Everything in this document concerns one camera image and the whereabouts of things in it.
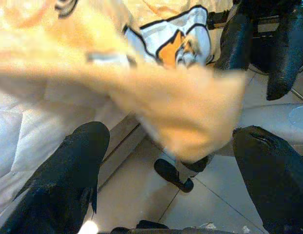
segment black leather shoe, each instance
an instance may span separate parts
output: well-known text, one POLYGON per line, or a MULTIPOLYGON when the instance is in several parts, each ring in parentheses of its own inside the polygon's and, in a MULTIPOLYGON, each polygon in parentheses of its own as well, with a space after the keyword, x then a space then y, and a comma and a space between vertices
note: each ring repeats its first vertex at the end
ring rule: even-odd
POLYGON ((164 159, 158 159, 154 164, 156 172, 166 181, 174 184, 184 193, 189 193, 194 188, 194 183, 190 178, 183 184, 179 179, 179 172, 176 168, 165 161, 164 159))
POLYGON ((293 11, 282 18, 276 31, 266 99, 277 100, 286 95, 302 66, 303 0, 300 0, 293 11))

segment orange blurry cloth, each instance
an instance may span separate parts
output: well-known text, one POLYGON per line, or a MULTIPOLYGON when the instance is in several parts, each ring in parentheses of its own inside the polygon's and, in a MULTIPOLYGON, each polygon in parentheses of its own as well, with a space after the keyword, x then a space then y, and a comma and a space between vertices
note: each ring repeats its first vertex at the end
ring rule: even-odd
POLYGON ((220 32, 195 23, 230 1, 79 0, 63 19, 56 4, 0 0, 1 78, 65 80, 107 94, 184 161, 231 139, 245 74, 204 67, 219 56, 220 32))

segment white tile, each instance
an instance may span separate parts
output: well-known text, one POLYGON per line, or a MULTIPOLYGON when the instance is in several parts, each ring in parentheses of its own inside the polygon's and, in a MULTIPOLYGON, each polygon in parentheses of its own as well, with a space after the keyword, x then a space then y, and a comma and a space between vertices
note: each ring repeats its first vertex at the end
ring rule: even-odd
POLYGON ((99 231, 117 226, 134 228, 141 219, 160 219, 178 189, 155 172, 153 164, 159 157, 173 163, 144 140, 103 186, 92 219, 99 231))
POLYGON ((263 234, 198 180, 194 179, 194 184, 192 192, 177 194, 160 220, 161 223, 169 228, 183 229, 213 222, 220 231, 242 234, 243 226, 247 226, 252 234, 263 234))
POLYGON ((149 140, 155 147, 157 147, 163 153, 165 153, 171 160, 175 161, 176 157, 174 154, 170 153, 166 148, 164 148, 162 145, 152 140, 149 136, 146 139, 149 140))
POLYGON ((223 148, 220 148, 214 155, 234 157, 233 141, 228 142, 223 148))
POLYGON ((262 220, 248 194, 234 157, 215 155, 206 169, 196 176, 196 179, 264 230, 262 220))
POLYGON ((284 104, 284 103, 302 103, 302 101, 295 96, 292 92, 281 99, 274 101, 266 100, 268 76, 255 74, 251 82, 246 88, 243 107, 252 108, 255 106, 273 105, 273 104, 284 104))

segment white object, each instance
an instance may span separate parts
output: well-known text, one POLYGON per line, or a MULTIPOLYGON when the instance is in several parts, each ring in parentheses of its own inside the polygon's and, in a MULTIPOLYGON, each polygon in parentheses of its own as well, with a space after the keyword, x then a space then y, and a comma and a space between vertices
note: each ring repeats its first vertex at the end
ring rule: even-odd
POLYGON ((201 228, 205 228, 205 229, 216 229, 214 223, 210 222, 210 223, 204 223, 200 226, 201 228))
POLYGON ((290 112, 289 121, 294 126, 303 129, 303 106, 299 106, 290 112))
POLYGON ((86 221, 80 231, 78 232, 78 234, 97 234, 99 231, 96 223, 94 223, 91 220, 86 221))
POLYGON ((248 233, 250 233, 250 229, 248 229, 248 227, 247 226, 244 226, 243 228, 242 228, 242 230, 243 230, 243 234, 248 234, 248 233))

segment white fabric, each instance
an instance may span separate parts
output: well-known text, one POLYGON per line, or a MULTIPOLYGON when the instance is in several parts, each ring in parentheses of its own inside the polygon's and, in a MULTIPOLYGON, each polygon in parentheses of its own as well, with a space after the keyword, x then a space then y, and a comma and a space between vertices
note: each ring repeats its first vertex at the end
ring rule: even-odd
POLYGON ((81 86, 0 82, 0 213, 75 128, 96 120, 112 129, 127 115, 81 86))

